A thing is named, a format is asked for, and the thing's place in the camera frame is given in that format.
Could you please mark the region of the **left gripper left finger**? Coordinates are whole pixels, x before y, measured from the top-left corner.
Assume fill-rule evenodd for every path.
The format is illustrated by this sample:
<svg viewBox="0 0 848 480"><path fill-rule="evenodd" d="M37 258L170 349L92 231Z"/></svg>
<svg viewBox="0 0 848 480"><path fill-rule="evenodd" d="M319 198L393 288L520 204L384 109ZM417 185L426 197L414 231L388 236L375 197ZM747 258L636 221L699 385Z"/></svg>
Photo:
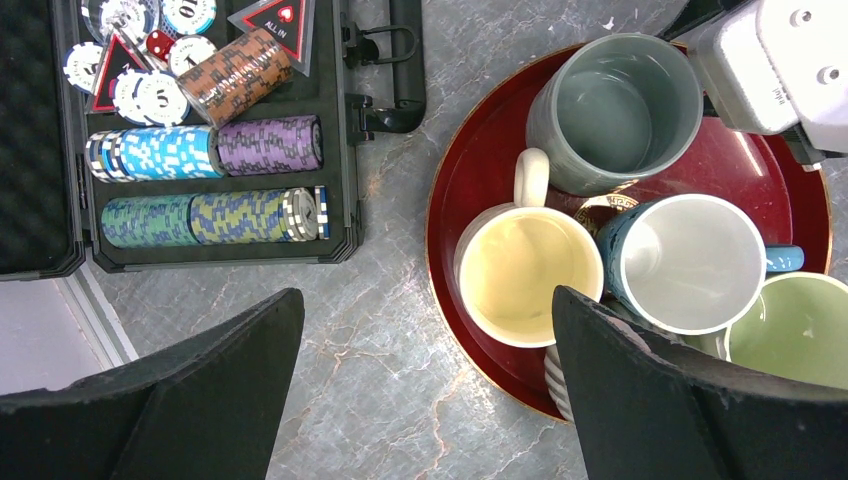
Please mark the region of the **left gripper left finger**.
<svg viewBox="0 0 848 480"><path fill-rule="evenodd" d="M288 288L66 388L3 396L2 477L264 478L304 319Z"/></svg>

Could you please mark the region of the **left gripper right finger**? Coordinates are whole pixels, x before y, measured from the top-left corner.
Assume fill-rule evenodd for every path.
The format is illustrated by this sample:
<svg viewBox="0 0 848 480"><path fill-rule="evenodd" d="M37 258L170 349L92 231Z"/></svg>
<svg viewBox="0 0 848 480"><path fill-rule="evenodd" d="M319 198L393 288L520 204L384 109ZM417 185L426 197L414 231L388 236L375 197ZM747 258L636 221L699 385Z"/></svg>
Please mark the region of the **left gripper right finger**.
<svg viewBox="0 0 848 480"><path fill-rule="evenodd" d="M556 346L592 479L843 479L847 394L758 372L553 292Z"/></svg>

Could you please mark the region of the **grey green mug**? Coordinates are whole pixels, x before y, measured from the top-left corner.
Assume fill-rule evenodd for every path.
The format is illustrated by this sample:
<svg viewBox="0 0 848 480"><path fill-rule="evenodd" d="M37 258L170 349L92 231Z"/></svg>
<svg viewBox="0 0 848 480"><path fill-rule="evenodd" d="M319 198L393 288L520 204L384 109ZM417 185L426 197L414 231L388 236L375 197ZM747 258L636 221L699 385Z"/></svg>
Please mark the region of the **grey green mug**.
<svg viewBox="0 0 848 480"><path fill-rule="evenodd" d="M688 150L703 89L686 55L645 34L613 34L578 49L536 95L526 145L550 160L550 183L580 197L655 176Z"/></svg>

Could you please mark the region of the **black poker chip case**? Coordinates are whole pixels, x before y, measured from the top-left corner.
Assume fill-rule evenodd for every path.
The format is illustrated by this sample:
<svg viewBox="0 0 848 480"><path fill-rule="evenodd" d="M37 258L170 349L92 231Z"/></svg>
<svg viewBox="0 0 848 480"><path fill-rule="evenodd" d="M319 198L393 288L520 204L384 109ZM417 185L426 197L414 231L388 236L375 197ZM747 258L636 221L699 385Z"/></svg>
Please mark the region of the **black poker chip case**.
<svg viewBox="0 0 848 480"><path fill-rule="evenodd" d="M426 112L423 5L5 1L1 277L337 264L364 240L356 148Z"/></svg>

